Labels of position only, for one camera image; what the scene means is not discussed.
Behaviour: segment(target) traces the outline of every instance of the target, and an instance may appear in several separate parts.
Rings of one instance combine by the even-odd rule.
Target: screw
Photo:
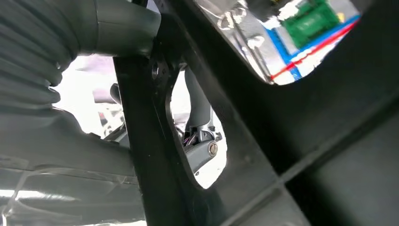
[[[217,144],[211,143],[208,148],[209,155],[214,157],[217,154]]]

